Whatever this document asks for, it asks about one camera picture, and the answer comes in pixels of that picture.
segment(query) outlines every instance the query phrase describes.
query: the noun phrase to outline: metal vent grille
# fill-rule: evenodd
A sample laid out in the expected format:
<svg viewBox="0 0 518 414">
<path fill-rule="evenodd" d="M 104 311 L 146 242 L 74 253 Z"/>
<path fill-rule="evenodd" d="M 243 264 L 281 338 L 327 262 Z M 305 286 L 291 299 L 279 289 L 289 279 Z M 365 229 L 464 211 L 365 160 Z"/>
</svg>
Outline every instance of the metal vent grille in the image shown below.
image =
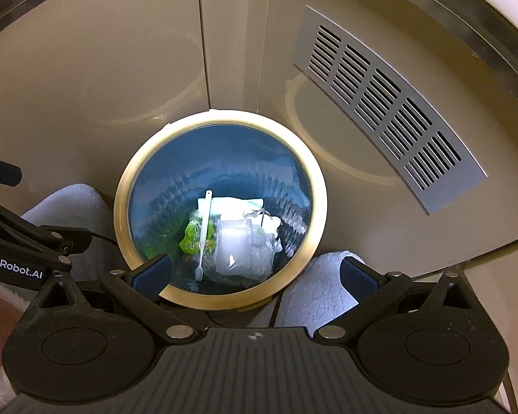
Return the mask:
<svg viewBox="0 0 518 414">
<path fill-rule="evenodd" d="M 387 62 L 307 8 L 296 65 L 365 132 L 428 213 L 487 176 L 435 109 Z"/>
</svg>

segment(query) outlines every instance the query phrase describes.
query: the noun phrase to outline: plastic bag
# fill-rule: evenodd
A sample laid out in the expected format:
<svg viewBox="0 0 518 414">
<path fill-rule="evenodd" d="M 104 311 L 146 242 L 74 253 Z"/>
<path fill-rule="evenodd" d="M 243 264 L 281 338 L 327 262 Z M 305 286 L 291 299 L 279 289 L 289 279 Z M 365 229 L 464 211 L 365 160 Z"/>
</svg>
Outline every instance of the plastic bag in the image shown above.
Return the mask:
<svg viewBox="0 0 518 414">
<path fill-rule="evenodd" d="M 198 210 L 194 210 L 190 213 L 188 226 L 184 230 L 184 238 L 178 246 L 181 251 L 185 254 L 195 255 L 198 254 L 199 260 L 199 236 L 202 232 L 202 218 L 199 215 Z M 204 252 L 211 253 L 215 250 L 217 242 L 215 240 L 215 218 L 209 218 L 209 224 L 207 226 L 207 238 L 205 240 Z"/>
<path fill-rule="evenodd" d="M 271 276 L 277 240 L 249 220 L 236 222 L 217 223 L 217 246 L 213 252 L 204 252 L 203 274 L 217 283 L 249 288 Z M 191 260 L 196 265 L 199 262 L 199 247 Z"/>
</svg>

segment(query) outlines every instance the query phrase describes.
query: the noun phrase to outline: trash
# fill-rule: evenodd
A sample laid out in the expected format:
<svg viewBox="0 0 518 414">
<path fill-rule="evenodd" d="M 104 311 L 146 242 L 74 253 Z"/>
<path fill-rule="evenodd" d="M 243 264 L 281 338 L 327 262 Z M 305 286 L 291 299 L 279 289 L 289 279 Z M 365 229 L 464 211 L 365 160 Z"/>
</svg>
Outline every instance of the trash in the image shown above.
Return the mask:
<svg viewBox="0 0 518 414">
<path fill-rule="evenodd" d="M 178 246 L 181 251 L 188 255 L 199 254 L 199 239 L 202 233 L 202 217 L 197 210 L 190 213 L 189 223 L 184 230 L 184 238 Z M 212 252 L 215 249 L 215 222 L 211 217 L 207 227 L 207 237 L 205 239 L 205 251 Z"/>
<path fill-rule="evenodd" d="M 282 250 L 278 237 L 282 222 L 262 207 L 262 199 L 213 197 L 210 207 L 206 199 L 198 199 L 180 243 L 189 259 L 199 263 L 195 281 L 206 276 L 225 285 L 251 287 L 270 277 L 275 254 Z M 200 253 L 202 215 L 208 212 L 207 237 Z"/>
<path fill-rule="evenodd" d="M 206 200 L 198 199 L 198 211 L 203 217 Z M 214 197 L 211 199 L 211 216 L 220 216 L 221 221 L 243 219 L 244 216 L 263 208 L 263 199 L 238 199 L 236 197 Z"/>
</svg>

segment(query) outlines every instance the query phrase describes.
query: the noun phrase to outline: logo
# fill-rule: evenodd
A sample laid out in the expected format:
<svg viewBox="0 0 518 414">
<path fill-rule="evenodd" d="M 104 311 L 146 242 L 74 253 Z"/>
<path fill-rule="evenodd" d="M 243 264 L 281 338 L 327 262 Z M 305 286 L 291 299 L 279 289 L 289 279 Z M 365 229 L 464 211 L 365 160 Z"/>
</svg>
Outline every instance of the logo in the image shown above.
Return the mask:
<svg viewBox="0 0 518 414">
<path fill-rule="evenodd" d="M 7 269 L 8 271 L 13 271 L 18 274 L 23 274 L 28 277 L 41 279 L 42 278 L 42 272 L 36 271 L 36 270 L 30 270 L 29 268 L 24 268 L 18 266 L 16 263 L 9 263 L 6 260 L 0 258 L 0 268 Z"/>
<path fill-rule="evenodd" d="M 247 338 L 248 339 L 251 339 L 252 341 L 260 341 L 262 340 L 266 335 L 263 334 L 263 333 L 259 333 L 259 332 L 253 332 L 253 333 L 250 333 L 247 335 Z"/>
</svg>

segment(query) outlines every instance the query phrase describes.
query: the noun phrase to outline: metal bolt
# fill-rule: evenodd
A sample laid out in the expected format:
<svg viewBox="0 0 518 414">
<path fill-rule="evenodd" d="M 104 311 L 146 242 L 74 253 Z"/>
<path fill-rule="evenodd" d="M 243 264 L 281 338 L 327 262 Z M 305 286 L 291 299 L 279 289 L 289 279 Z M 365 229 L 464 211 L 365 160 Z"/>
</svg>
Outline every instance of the metal bolt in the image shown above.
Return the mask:
<svg viewBox="0 0 518 414">
<path fill-rule="evenodd" d="M 324 339 L 340 339 L 345 336 L 345 329 L 337 325 L 326 325 L 319 328 L 319 334 Z"/>
<path fill-rule="evenodd" d="M 194 334 L 194 329 L 188 325 L 172 325 L 167 328 L 167 336 L 173 339 L 187 339 Z"/>
</svg>

